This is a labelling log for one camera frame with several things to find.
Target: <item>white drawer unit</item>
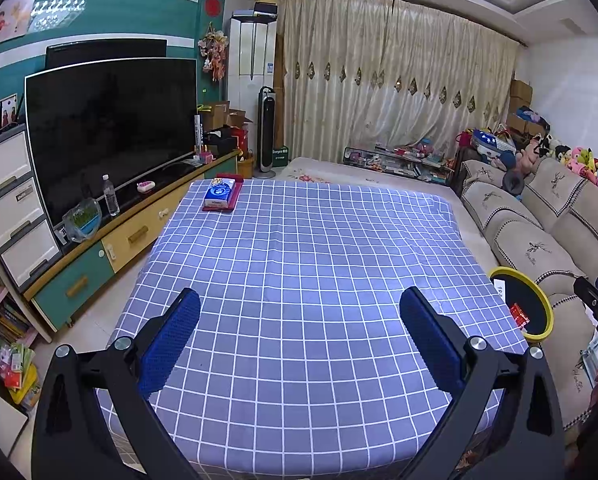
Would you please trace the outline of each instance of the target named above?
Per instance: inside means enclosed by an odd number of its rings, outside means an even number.
[[[0,248],[43,215],[32,177],[0,197]]]
[[[16,285],[21,286],[59,254],[47,220],[43,220],[1,253]]]
[[[0,139],[0,190],[32,171],[25,126],[18,126],[2,134]]]

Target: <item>box of tissues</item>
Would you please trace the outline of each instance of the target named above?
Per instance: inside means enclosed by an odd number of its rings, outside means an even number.
[[[228,207],[230,197],[234,190],[234,179],[232,178],[214,178],[210,182],[210,187],[205,193],[205,207]]]

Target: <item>curtain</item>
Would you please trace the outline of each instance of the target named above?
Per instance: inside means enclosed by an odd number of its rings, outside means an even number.
[[[370,105],[392,0],[277,0],[284,137],[293,158],[338,162]]]
[[[452,156],[459,132],[504,115],[517,42],[400,0],[277,1],[292,157],[339,162],[348,145],[423,137]]]

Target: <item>television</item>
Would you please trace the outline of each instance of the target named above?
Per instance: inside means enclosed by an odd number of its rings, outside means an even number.
[[[45,69],[105,59],[166,57],[166,46],[166,40],[145,38],[112,38],[53,45],[45,49]]]
[[[50,223],[83,198],[103,196],[194,150],[193,59],[94,61],[29,75],[32,164]]]

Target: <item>black tv screen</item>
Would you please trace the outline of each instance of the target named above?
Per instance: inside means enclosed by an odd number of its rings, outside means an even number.
[[[26,77],[34,168],[53,226],[103,195],[188,155],[195,144],[196,62],[95,61]]]

